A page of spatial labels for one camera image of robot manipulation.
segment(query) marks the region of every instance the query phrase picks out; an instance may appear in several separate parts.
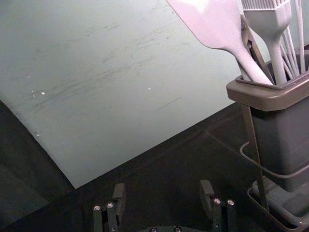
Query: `utensil holder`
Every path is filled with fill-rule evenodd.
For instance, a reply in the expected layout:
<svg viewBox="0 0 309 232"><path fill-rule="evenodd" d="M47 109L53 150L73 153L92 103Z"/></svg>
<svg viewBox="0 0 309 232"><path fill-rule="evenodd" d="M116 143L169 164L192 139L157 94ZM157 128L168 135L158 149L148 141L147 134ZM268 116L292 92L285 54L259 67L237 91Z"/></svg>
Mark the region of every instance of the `utensil holder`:
<svg viewBox="0 0 309 232"><path fill-rule="evenodd" d="M308 66L309 50L305 61ZM281 86L240 76L226 89L230 99L242 104L249 142L240 153L258 167L249 198L283 231L302 232L309 225L309 71ZM252 159L243 152L247 145ZM297 205L290 206L295 200Z"/></svg>
<svg viewBox="0 0 309 232"><path fill-rule="evenodd" d="M226 89L230 99L250 108L262 166L278 174L265 175L288 192L308 182L309 168L289 175L309 165L309 71L280 86L244 81L240 76Z"/></svg>

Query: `utensil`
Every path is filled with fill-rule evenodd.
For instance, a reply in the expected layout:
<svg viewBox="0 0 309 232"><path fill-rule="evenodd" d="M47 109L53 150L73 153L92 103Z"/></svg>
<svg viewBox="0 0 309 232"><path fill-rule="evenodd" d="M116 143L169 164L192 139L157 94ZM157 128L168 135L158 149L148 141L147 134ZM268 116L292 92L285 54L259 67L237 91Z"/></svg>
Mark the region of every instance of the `utensil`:
<svg viewBox="0 0 309 232"><path fill-rule="evenodd" d="M250 27L267 45L277 85L285 83L280 38L292 18L290 0L241 1Z"/></svg>
<svg viewBox="0 0 309 232"><path fill-rule="evenodd" d="M253 81L272 84L242 43L235 0L168 0L168 3L203 45L230 52Z"/></svg>
<svg viewBox="0 0 309 232"><path fill-rule="evenodd" d="M274 84L273 79L271 77L271 74L268 70L267 65L265 64L265 61L262 57L262 54L260 52L260 49L258 48L254 36L252 35L251 29L248 25L248 22L246 20L246 17L244 15L240 15L241 19L241 37L242 37L242 43L249 52L249 54L252 56L256 64L262 69L262 71L265 73L267 78L271 81L272 84Z"/></svg>
<svg viewBox="0 0 309 232"><path fill-rule="evenodd" d="M300 53L300 72L304 73L305 68L305 50L304 50L304 24L301 0L295 0L296 14L298 21L298 38L299 38L299 53Z"/></svg>
<svg viewBox="0 0 309 232"><path fill-rule="evenodd" d="M294 49L294 45L293 45L289 26L287 27L287 29L282 34L282 38L283 38L284 45L285 45L285 48L286 48L286 51L287 51L287 57L288 57L288 59L291 63L291 66L292 66L291 71L294 72L295 76L299 76L299 69L298 69L298 64L297 64L296 55L295 55L295 49Z"/></svg>

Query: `scratch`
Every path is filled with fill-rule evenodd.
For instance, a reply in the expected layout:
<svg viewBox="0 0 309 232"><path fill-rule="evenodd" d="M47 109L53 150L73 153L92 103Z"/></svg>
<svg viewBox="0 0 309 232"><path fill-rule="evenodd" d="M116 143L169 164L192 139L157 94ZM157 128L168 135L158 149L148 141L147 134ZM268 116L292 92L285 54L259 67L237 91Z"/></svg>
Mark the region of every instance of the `scratch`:
<svg viewBox="0 0 309 232"><path fill-rule="evenodd" d="M170 105L170 104L172 104L172 103L178 101L180 98L182 98L182 96L179 97L179 98L177 98L177 99L175 99L175 100L172 100L171 102L169 102L169 103L167 103L167 104L165 104L165 105L163 105L163 106L161 106L159 109L156 109L155 112L157 112L158 110L161 110L161 109L163 109L164 107L167 107L168 105Z"/></svg>

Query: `brush handle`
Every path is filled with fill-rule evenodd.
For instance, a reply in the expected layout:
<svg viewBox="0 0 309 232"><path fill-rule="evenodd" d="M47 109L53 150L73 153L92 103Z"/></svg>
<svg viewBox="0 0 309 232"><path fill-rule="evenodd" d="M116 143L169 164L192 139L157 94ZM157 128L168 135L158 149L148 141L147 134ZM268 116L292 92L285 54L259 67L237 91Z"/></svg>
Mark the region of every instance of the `brush handle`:
<svg viewBox="0 0 309 232"><path fill-rule="evenodd" d="M243 69L247 72L250 79L254 82L272 85L271 81L267 78L267 76L263 73L260 67L256 64L256 62L252 59L246 48L242 46L238 46L237 49L230 51L237 61L241 64Z"/></svg>
<svg viewBox="0 0 309 232"><path fill-rule="evenodd" d="M283 59L280 50L280 40L278 42L267 43L267 48L269 51L272 69L275 74L276 84L281 85L284 84L287 79L283 66Z"/></svg>
<svg viewBox="0 0 309 232"><path fill-rule="evenodd" d="M300 53L300 72L304 73L305 68L305 51L304 51L304 24L301 0L295 0L296 14L298 21L299 53Z"/></svg>

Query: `spatula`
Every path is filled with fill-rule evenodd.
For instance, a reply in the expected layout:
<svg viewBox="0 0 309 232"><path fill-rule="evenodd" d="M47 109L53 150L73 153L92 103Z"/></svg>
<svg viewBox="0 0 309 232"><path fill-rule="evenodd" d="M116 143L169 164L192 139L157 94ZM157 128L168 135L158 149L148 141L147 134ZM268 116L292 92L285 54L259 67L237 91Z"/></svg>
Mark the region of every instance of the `spatula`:
<svg viewBox="0 0 309 232"><path fill-rule="evenodd" d="M235 0L167 1L203 45L231 53L253 81L272 85L242 43Z"/></svg>

